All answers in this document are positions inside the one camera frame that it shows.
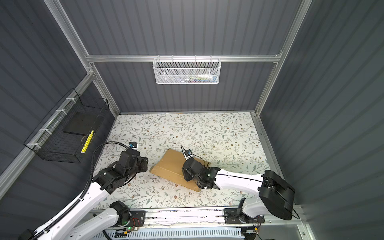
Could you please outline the brown cardboard box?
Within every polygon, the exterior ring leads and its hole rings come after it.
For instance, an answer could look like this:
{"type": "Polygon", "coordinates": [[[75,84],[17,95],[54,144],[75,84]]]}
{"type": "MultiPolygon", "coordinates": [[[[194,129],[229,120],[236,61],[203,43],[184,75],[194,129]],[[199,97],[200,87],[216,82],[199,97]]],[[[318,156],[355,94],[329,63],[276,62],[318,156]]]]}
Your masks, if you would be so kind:
{"type": "Polygon", "coordinates": [[[187,182],[184,178],[182,167],[185,161],[181,152],[168,149],[161,160],[151,168],[150,173],[189,190],[200,192],[202,189],[198,187],[195,180],[187,182]]]}

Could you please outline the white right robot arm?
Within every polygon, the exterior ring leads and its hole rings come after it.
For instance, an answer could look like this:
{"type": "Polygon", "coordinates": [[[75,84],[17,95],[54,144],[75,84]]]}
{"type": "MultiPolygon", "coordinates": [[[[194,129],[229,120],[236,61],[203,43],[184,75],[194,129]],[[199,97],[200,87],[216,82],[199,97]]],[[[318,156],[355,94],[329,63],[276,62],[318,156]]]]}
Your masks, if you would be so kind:
{"type": "Polygon", "coordinates": [[[286,221],[299,218],[294,210],[294,187],[271,170],[258,175],[233,173],[217,167],[206,168],[188,157],[182,172],[187,182],[194,181],[200,189],[236,190],[253,196],[240,200],[234,217],[241,223],[258,223],[258,217],[264,214],[286,221]]]}

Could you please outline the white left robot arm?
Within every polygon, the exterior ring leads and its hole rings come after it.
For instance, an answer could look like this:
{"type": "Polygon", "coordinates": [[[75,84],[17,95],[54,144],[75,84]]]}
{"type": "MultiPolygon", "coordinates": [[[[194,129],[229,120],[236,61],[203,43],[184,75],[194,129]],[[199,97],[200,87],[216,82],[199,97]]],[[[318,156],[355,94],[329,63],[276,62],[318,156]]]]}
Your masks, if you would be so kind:
{"type": "Polygon", "coordinates": [[[25,230],[20,240],[89,240],[108,227],[128,227],[134,221],[130,209],[116,201],[98,217],[83,224],[79,222],[99,202],[105,200],[116,189],[127,185],[138,173],[148,170],[148,158],[141,157],[136,149],[121,152],[117,162],[92,175],[83,192],[57,215],[36,230],[25,230]]]}

